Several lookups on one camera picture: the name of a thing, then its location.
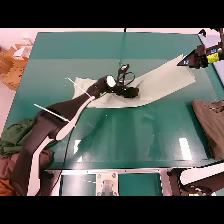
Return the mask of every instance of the orange cloth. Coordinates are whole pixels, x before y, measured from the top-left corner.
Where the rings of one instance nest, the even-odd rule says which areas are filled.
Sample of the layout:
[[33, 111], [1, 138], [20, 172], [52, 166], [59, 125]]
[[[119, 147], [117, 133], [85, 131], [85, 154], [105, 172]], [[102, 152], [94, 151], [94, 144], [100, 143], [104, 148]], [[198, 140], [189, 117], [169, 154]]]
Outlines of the orange cloth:
[[0, 180], [0, 196], [19, 196], [9, 184], [9, 180]]

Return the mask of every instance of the white cloth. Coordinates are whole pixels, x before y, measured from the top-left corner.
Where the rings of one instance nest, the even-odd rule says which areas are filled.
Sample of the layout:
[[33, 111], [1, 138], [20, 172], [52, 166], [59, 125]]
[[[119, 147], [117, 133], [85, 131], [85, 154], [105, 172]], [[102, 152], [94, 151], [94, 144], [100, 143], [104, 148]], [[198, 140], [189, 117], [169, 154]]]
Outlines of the white cloth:
[[[95, 108], [123, 108], [139, 107], [149, 104], [164, 96], [167, 96], [185, 86], [195, 82], [193, 73], [185, 66], [177, 66], [183, 59], [183, 55], [168, 61], [157, 69], [154, 69], [140, 77], [137, 77], [129, 86], [139, 88], [139, 96], [133, 99], [124, 98], [115, 94], [105, 94], [101, 98], [91, 102], [88, 107]], [[83, 90], [94, 84], [96, 80], [76, 78], [75, 83]], [[74, 85], [74, 97], [83, 92]]]

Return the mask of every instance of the white stick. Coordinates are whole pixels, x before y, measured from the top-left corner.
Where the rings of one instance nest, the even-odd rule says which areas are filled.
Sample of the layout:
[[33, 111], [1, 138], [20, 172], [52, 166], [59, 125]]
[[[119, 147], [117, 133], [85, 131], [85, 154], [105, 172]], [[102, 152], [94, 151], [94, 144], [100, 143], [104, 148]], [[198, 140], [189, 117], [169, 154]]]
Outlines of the white stick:
[[89, 95], [89, 93], [87, 93], [84, 89], [82, 89], [80, 86], [78, 86], [75, 82], [73, 82], [70, 78], [65, 78], [65, 79], [68, 79], [70, 82], [72, 82], [75, 86], [77, 86], [81, 91], [83, 91], [84, 93], [86, 93], [89, 97], [91, 97]]
[[45, 110], [45, 111], [47, 111], [48, 113], [53, 114], [54, 116], [61, 118], [63, 121], [67, 121], [67, 122], [69, 122], [68, 119], [66, 119], [66, 118], [64, 118], [64, 117], [62, 117], [62, 116], [60, 116], [60, 115], [58, 115], [58, 114], [55, 114], [54, 112], [52, 112], [52, 111], [50, 111], [50, 110], [48, 110], [48, 109], [46, 109], [46, 108], [44, 108], [44, 107], [41, 107], [41, 106], [39, 106], [39, 105], [37, 105], [37, 104], [34, 104], [34, 106], [39, 107], [40, 109]]

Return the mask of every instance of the green table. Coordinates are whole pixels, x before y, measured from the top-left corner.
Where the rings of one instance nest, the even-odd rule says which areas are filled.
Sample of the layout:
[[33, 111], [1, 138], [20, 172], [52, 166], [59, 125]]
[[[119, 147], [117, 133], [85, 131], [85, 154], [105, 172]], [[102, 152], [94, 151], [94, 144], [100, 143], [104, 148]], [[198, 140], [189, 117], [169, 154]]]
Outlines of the green table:
[[[6, 127], [47, 107], [71, 99], [70, 77], [98, 79], [116, 76], [120, 58], [137, 76], [201, 42], [197, 35], [160, 33], [65, 32], [38, 33]], [[51, 169], [109, 169], [201, 166], [214, 162], [191, 107], [194, 99], [224, 97], [218, 75], [210, 65], [193, 70], [196, 82], [163, 99], [138, 108], [86, 109], [68, 137], [51, 148]], [[186, 138], [193, 160], [184, 160], [179, 138]], [[76, 140], [81, 140], [74, 155]]]

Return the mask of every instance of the yellow tape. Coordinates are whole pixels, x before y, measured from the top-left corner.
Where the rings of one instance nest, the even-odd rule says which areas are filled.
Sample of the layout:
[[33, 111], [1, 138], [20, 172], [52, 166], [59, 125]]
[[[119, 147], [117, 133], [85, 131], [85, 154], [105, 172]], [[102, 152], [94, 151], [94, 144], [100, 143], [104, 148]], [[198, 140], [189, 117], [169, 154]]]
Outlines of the yellow tape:
[[211, 54], [207, 56], [208, 58], [208, 63], [211, 64], [213, 62], [219, 61], [219, 54], [215, 53], [215, 54]]

